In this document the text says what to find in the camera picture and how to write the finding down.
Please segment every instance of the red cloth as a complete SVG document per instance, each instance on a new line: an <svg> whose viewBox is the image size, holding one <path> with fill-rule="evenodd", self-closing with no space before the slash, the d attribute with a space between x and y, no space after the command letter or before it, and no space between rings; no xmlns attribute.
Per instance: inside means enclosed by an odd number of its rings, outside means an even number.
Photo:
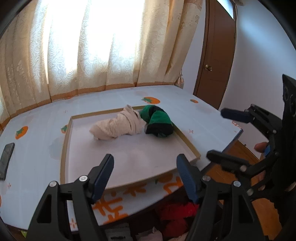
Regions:
<svg viewBox="0 0 296 241"><path fill-rule="evenodd" d="M188 202L186 205L180 203L168 204L159 212L160 220L177 220L196 215L199 205Z"/></svg>
<svg viewBox="0 0 296 241"><path fill-rule="evenodd" d="M188 225L184 218L170 221L162 234L164 237L179 237L182 234L186 233Z"/></svg>

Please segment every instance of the black phone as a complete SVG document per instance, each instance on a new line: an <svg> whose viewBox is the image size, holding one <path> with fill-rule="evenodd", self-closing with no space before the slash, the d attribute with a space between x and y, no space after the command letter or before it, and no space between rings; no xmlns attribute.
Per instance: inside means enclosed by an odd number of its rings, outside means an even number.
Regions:
<svg viewBox="0 0 296 241"><path fill-rule="evenodd" d="M15 147L14 143L7 144L4 147L4 150L2 152L1 159L0 159L0 180L5 180L6 178L8 164L9 164L14 147Z"/></svg>

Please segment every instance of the white tablecloth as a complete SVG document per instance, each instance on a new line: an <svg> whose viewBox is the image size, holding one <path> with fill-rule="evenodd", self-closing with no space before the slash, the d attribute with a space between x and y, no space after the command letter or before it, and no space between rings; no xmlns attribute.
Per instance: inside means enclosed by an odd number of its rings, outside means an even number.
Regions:
<svg viewBox="0 0 296 241"><path fill-rule="evenodd" d="M146 104L144 97L157 98L159 107L201 153L200 170L210 162L206 153L223 151L242 132L220 112L175 86L147 86L90 93L60 100L23 113L10 120L0 136L0 152L14 142L5 181L0 181L0 215L6 224L28 229L35 208L49 182L59 181L60 158L64 142L63 127L73 115ZM28 126L27 133L15 138L16 131ZM139 187L105 194L93 207L98 224L121 219L161 200L182 186L175 171L160 180ZM69 221L77 230L73 206L69 202Z"/></svg>

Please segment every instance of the door knob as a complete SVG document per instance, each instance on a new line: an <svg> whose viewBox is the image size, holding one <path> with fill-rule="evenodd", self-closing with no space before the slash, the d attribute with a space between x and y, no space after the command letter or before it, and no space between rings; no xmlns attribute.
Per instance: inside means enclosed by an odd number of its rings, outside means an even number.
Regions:
<svg viewBox="0 0 296 241"><path fill-rule="evenodd" d="M205 69L208 70L208 71L212 71L213 70L212 67L209 66L208 64L205 65Z"/></svg>

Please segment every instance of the patterned curtain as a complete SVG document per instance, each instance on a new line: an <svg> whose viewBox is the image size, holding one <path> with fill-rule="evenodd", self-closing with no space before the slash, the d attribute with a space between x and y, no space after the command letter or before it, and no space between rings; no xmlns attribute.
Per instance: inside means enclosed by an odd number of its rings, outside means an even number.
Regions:
<svg viewBox="0 0 296 241"><path fill-rule="evenodd" d="M0 39L0 130L58 99L174 84L202 1L31 1Z"/></svg>

